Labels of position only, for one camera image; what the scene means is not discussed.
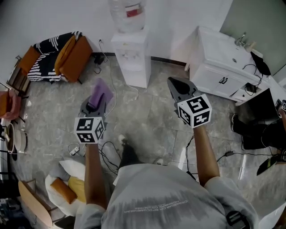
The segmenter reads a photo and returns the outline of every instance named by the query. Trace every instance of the orange pillow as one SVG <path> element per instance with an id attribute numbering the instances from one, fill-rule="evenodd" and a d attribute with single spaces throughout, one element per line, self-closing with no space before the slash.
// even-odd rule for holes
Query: orange pillow
<path id="1" fill-rule="evenodd" d="M 19 62 L 19 67 L 22 68 L 22 73 L 26 76 L 31 70 L 34 63 L 37 61 L 41 54 L 37 52 L 34 47 L 30 47 L 25 56 Z"/>
<path id="2" fill-rule="evenodd" d="M 68 55 L 72 51 L 72 48 L 75 46 L 75 44 L 76 44 L 76 36 L 73 35 L 64 45 L 62 50 L 59 52 L 57 60 L 55 61 L 55 73 L 57 76 L 61 74 L 59 68 L 63 65 L 63 63 L 67 59 Z"/>
<path id="3" fill-rule="evenodd" d="M 9 92 L 1 92 L 0 95 L 0 116 L 7 113 L 9 107 Z"/>
<path id="4" fill-rule="evenodd" d="M 76 194 L 60 178 L 56 178 L 50 186 L 69 204 L 71 204 L 77 198 Z"/>

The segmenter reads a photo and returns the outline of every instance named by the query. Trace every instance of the gray tile floor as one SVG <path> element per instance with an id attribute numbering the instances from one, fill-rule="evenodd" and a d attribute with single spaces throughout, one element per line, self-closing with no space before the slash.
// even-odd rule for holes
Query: gray tile floor
<path id="1" fill-rule="evenodd" d="M 152 62 L 149 86 L 147 89 L 138 88 L 139 97 L 135 100 L 137 92 L 125 84 L 116 59 L 110 57 L 110 62 L 111 76 L 117 91 L 117 105 L 106 118 L 108 125 L 100 144 L 112 141 L 121 150 L 117 137 L 122 133 L 130 139 L 142 161 L 152 163 L 162 157 L 164 164 L 178 166 L 186 171 L 185 147 L 193 130 L 184 125 L 173 112 L 174 101 L 166 80 L 169 76 L 188 77 L 188 73 L 180 66 Z M 69 156 L 68 144 L 76 142 L 73 125 L 82 101 L 90 95 L 97 78 L 101 77 L 111 86 L 108 63 L 102 64 L 101 68 L 101 73 L 97 75 L 93 60 L 90 59 L 80 78 L 83 85 L 33 82 L 30 86 L 29 99 L 25 101 L 23 109 L 26 119 L 23 128 L 28 133 L 27 154 L 20 154 L 18 160 L 13 162 L 13 167 L 20 179 L 35 178 L 37 192 L 46 200 L 45 178 L 54 161 Z M 242 151 L 240 136 L 230 129 L 229 120 L 236 110 L 234 102 L 213 95 L 207 96 L 213 114 L 206 128 L 217 158 L 229 150 L 235 153 L 270 154 L 269 148 Z M 113 98 L 107 111 L 114 104 Z M 119 158 L 110 144 L 104 150 L 112 162 L 119 164 Z M 84 152 L 85 147 L 82 145 L 80 153 Z M 191 172 L 196 173 L 194 141 L 188 152 Z M 243 196 L 257 209 L 266 206 L 268 201 L 283 201 L 286 197 L 286 179 L 283 175 L 286 166 L 276 165 L 256 176 L 259 165 L 267 158 L 268 156 L 235 154 L 219 161 L 221 176 L 232 178 Z M 112 182 L 115 176 L 109 174 L 108 179 Z M 33 223 L 34 215 L 28 209 L 25 212 Z M 45 226 L 38 221 L 35 228 Z"/>

